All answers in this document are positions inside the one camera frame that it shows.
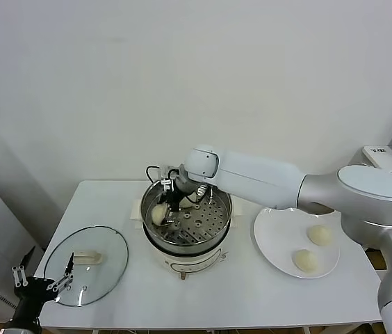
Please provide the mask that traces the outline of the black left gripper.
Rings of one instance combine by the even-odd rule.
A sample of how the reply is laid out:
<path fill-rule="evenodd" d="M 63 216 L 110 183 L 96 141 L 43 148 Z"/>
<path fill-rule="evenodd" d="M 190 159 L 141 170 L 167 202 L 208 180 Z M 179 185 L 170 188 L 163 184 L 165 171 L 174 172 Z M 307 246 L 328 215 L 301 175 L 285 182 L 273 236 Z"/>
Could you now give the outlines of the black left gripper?
<path fill-rule="evenodd" d="M 35 246 L 25 254 L 19 266 L 12 268 L 15 295 L 19 298 L 13 319 L 37 319 L 42 312 L 43 306 L 57 297 L 56 292 L 66 289 L 73 281 L 74 254 L 65 267 L 63 276 L 54 281 L 47 278 L 26 278 L 25 269 L 29 264 L 34 253 Z"/>

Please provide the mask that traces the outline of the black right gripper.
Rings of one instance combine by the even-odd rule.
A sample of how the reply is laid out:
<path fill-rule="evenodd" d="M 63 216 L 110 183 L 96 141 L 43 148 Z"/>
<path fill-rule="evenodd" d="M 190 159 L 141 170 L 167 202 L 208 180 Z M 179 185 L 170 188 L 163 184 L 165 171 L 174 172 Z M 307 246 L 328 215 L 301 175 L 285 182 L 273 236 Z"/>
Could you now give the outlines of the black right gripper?
<path fill-rule="evenodd" d="M 176 182 L 172 179 L 163 180 L 163 188 L 157 204 L 162 205 L 163 203 L 167 203 L 169 208 L 163 220 L 163 225 L 169 226 L 179 225 L 179 210 L 180 210 L 180 202 L 182 201 L 184 194 L 176 185 Z"/>

